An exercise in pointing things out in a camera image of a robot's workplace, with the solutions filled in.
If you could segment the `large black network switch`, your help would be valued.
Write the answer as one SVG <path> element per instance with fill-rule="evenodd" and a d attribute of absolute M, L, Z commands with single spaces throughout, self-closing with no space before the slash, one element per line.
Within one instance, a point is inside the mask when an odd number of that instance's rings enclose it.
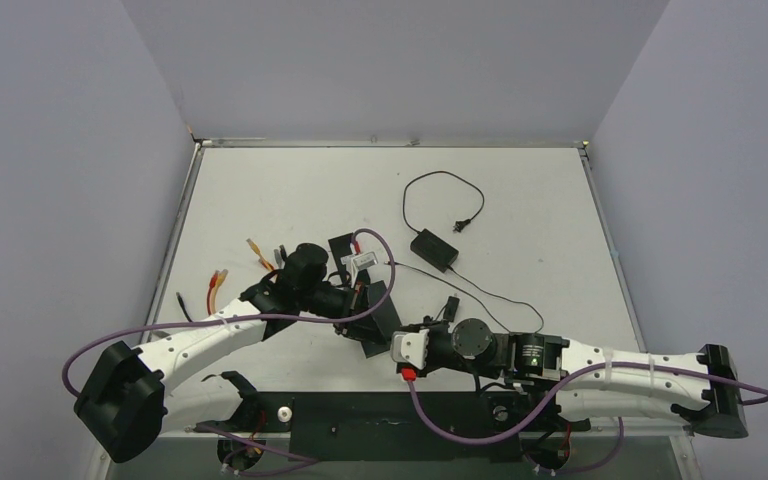
<path fill-rule="evenodd" d="M 348 315 L 357 315 L 374 306 L 386 293 L 387 284 L 377 281 L 370 285 L 359 283 L 348 304 Z M 369 359 L 390 350 L 394 332 L 402 326 L 401 319 L 391 298 L 388 298 L 371 314 L 353 322 L 335 325 L 339 336 L 360 344 L 364 356 Z"/>

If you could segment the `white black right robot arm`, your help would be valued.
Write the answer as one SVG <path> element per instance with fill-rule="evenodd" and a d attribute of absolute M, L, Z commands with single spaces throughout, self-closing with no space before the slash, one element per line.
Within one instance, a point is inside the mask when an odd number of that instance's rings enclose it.
<path fill-rule="evenodd" d="M 651 354 L 589 345 L 541 333 L 495 333 L 478 318 L 456 325 L 424 319 L 397 329 L 390 355 L 408 383 L 437 370 L 500 382 L 499 402 L 482 401 L 493 422 L 486 445 L 534 424 L 592 418 L 674 422 L 692 433 L 727 439 L 748 435 L 742 386 L 728 349 Z"/>

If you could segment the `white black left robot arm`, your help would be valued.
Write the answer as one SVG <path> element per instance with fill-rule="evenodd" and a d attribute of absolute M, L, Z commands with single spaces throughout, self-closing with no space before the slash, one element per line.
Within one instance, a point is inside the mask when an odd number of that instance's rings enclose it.
<path fill-rule="evenodd" d="M 294 323 L 350 324 L 389 304 L 389 282 L 378 300 L 365 309 L 351 307 L 353 287 L 325 279 L 327 252 L 304 243 L 289 254 L 281 269 L 265 275 L 221 312 L 198 322 L 144 326 L 166 337 L 130 347 L 126 329 L 104 337 L 100 355 L 81 389 L 69 380 L 71 356 L 61 376 L 75 396 L 74 411 L 115 463 L 143 453 L 172 417 L 165 400 L 184 381 L 231 353 L 263 342 Z"/>

